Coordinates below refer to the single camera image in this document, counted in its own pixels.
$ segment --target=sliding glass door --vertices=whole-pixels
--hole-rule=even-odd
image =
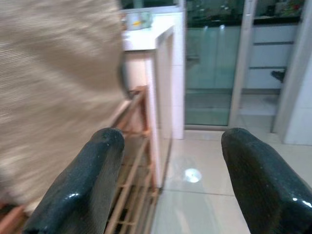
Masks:
[[[241,40],[247,38],[242,25],[252,20],[248,16],[252,15],[249,11],[253,10],[253,4],[253,0],[187,1],[187,125],[229,125],[231,107],[235,104],[235,79],[238,69],[244,66],[238,62],[244,59]]]

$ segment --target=beige fabric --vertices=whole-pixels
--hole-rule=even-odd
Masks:
[[[127,101],[116,0],[0,0],[0,180],[32,211]]]

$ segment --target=white countertop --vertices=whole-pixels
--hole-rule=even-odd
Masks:
[[[124,51],[155,50],[174,29],[172,19],[154,19],[151,28],[123,32]]]

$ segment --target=tiled floor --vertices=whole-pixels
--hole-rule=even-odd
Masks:
[[[266,116],[242,116],[241,127],[275,148],[312,185],[312,146],[284,145],[269,133]],[[233,194],[221,150],[222,132],[186,131],[174,140],[165,186],[159,198],[152,234],[249,234]],[[202,178],[186,180],[195,168]]]

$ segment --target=dark countertop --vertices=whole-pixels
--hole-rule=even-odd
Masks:
[[[255,19],[254,25],[267,25],[267,24],[289,24],[299,23],[300,17],[272,17],[267,19]],[[190,28],[202,28],[208,27],[219,27],[220,25],[225,26],[240,26],[242,24],[241,19],[226,19],[226,20],[209,20],[209,19],[197,19],[193,20],[192,23],[188,23]]]

